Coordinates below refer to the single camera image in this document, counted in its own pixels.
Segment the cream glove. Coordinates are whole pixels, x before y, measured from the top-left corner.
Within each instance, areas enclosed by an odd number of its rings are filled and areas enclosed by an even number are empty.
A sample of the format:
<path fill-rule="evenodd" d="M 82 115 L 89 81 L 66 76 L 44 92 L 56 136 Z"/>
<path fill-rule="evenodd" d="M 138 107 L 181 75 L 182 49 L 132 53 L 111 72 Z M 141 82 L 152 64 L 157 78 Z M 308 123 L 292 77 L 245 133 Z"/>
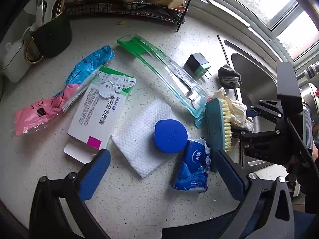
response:
<path fill-rule="evenodd" d="M 213 98 L 223 99 L 227 102 L 230 109 L 230 122 L 232 126 L 246 128 L 250 132 L 254 131 L 253 122 L 247 117 L 246 105 L 238 100 L 232 100 L 228 96 L 226 96 L 226 91 L 223 87 L 219 88 L 213 94 Z"/>

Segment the teal scrub brush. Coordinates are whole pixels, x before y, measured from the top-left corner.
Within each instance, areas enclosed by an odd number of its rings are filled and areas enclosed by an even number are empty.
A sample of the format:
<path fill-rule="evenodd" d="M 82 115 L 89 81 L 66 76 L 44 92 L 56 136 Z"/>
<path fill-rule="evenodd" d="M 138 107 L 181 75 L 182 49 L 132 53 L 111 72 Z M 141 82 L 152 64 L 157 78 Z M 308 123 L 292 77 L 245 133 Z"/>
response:
<path fill-rule="evenodd" d="M 206 120 L 210 145 L 210 171 L 217 173 L 214 153 L 224 150 L 232 151 L 232 133 L 230 109 L 226 100 L 214 98 L 206 103 Z"/>

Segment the blue tissue pack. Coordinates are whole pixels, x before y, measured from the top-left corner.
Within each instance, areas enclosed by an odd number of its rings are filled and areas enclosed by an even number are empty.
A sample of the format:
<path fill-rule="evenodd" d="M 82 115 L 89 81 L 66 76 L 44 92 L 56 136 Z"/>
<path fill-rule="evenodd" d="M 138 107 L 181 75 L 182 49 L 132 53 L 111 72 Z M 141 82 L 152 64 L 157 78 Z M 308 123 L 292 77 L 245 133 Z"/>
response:
<path fill-rule="evenodd" d="M 175 190 L 205 193 L 208 190 L 210 163 L 210 148 L 205 138 L 189 139 L 172 187 Z"/>

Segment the white medicine box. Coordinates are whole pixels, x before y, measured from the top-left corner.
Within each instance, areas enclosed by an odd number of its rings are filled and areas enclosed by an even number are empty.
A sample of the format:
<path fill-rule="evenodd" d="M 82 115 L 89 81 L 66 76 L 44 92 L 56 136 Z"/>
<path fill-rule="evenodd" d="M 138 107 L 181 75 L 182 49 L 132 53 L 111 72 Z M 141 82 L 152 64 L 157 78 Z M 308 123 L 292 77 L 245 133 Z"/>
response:
<path fill-rule="evenodd" d="M 68 129 L 64 153 L 82 164 L 105 149 L 136 79 L 102 66 L 88 86 Z"/>

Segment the green toothbrush blister pack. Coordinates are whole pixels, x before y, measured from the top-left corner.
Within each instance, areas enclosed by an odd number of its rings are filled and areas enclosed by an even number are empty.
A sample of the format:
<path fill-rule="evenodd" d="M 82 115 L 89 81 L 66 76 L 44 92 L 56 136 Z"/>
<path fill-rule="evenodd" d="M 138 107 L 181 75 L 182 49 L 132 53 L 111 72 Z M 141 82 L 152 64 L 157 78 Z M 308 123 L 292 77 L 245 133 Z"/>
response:
<path fill-rule="evenodd" d="M 195 126 L 204 126 L 204 111 L 209 94 L 159 48 L 137 34 L 125 35 L 117 43 L 144 63 L 172 91 L 195 118 Z"/>

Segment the white paper towel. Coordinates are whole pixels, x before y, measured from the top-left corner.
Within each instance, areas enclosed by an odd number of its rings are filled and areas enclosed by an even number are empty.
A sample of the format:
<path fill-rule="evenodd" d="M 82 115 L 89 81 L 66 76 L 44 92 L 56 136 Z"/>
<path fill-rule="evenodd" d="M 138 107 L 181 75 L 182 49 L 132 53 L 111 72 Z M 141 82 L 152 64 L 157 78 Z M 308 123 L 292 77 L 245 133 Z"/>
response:
<path fill-rule="evenodd" d="M 142 179 L 173 155 L 161 152 L 153 142 L 155 124 L 164 119 L 178 121 L 171 107 L 157 99 L 112 135 L 118 149 Z"/>

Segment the blue round lid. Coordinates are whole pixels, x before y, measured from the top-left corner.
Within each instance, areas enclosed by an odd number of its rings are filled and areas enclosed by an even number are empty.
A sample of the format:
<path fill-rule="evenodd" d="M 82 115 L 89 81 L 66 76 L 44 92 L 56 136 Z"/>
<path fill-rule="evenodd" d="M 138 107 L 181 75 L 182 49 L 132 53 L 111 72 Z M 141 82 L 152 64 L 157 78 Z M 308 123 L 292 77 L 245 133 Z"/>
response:
<path fill-rule="evenodd" d="M 175 119 L 160 120 L 155 124 L 153 142 L 163 153 L 175 154 L 187 143 L 188 133 L 184 125 Z"/>

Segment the pink blue plastic wrapper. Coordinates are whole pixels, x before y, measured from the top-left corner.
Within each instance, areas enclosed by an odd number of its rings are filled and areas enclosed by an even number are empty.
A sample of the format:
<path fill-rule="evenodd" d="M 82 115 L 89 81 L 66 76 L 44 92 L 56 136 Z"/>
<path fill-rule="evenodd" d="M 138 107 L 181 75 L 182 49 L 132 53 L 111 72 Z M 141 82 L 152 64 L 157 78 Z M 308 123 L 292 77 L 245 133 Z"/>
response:
<path fill-rule="evenodd" d="M 40 99 L 15 113 L 15 135 L 39 131 L 63 115 L 87 89 L 100 68 L 115 56 L 110 46 L 103 46 L 75 65 L 61 92 L 51 98 Z"/>

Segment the stainless steel sink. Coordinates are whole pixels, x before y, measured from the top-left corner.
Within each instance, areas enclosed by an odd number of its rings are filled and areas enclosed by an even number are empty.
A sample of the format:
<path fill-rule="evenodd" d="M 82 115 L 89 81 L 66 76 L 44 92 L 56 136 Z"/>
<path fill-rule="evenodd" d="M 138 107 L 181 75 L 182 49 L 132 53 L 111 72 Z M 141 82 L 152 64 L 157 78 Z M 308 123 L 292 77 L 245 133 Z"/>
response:
<path fill-rule="evenodd" d="M 260 99 L 277 100 L 276 76 L 270 68 L 221 35 L 217 35 L 217 38 L 227 64 L 241 75 L 242 84 L 235 90 L 236 99 L 241 100 L 248 110 L 252 109 L 251 106 L 259 106 Z M 275 130 L 275 123 L 265 118 L 256 116 L 248 119 L 253 123 L 254 133 Z M 243 145 L 241 145 L 240 164 L 247 171 L 257 171 L 272 165 L 244 155 Z"/>

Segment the grey dish rag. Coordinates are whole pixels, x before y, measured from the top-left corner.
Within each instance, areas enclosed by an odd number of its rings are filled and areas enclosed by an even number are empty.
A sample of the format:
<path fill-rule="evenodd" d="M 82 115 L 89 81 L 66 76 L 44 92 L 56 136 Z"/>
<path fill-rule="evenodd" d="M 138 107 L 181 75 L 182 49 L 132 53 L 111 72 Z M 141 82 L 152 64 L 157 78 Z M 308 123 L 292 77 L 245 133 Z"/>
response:
<path fill-rule="evenodd" d="M 218 77 L 222 87 L 237 89 L 241 85 L 241 74 L 225 64 L 218 70 Z"/>

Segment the person blue trouser legs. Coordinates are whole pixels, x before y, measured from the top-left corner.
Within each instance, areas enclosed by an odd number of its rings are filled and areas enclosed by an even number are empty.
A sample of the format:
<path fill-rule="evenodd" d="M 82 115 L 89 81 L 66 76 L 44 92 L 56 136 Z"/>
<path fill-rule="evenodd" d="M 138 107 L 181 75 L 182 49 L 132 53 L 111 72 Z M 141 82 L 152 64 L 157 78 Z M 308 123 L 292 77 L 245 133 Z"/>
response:
<path fill-rule="evenodd" d="M 256 210 L 245 227 L 241 238 L 249 235 L 257 227 L 257 221 L 261 216 L 262 203 Z M 233 211 L 216 218 L 200 223 L 182 225 L 162 229 L 162 238 L 216 238 L 218 233 L 230 220 Z M 294 210 L 295 235 L 294 238 L 318 238 L 318 216 Z"/>

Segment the black green power adapter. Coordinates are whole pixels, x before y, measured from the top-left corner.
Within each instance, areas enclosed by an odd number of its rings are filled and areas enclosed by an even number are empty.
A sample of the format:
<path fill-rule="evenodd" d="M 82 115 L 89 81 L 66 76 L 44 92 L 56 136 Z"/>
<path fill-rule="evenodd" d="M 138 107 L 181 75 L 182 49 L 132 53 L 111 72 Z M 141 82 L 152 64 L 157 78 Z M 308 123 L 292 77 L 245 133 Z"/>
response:
<path fill-rule="evenodd" d="M 196 77 L 203 77 L 211 68 L 211 64 L 200 52 L 191 54 L 186 65 Z"/>

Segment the white ceramic sugar pot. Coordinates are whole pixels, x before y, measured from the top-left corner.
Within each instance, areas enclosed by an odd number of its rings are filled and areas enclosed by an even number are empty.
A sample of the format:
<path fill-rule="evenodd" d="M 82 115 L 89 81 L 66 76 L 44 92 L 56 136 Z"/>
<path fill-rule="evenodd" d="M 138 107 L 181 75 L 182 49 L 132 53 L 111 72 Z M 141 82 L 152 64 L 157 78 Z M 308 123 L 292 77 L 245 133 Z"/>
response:
<path fill-rule="evenodd" d="M 2 70 L 12 83 L 18 83 L 30 68 L 30 64 L 24 58 L 26 48 L 24 37 L 29 29 L 30 27 L 25 29 L 19 40 L 14 43 L 8 42 L 5 45 L 6 54 L 3 59 Z"/>

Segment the dark green utensil mug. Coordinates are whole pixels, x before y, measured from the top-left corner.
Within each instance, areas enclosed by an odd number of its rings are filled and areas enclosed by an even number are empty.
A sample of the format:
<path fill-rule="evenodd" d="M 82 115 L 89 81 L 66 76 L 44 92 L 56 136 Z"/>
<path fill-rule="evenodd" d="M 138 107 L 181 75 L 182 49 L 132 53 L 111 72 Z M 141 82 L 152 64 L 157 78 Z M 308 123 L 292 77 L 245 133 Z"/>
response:
<path fill-rule="evenodd" d="M 58 16 L 35 31 L 30 32 L 24 59 L 28 64 L 37 64 L 44 58 L 52 58 L 63 52 L 72 41 L 72 29 L 68 18 L 67 10 L 64 9 Z M 39 56 L 34 60 L 28 57 L 29 48 L 35 45 Z"/>

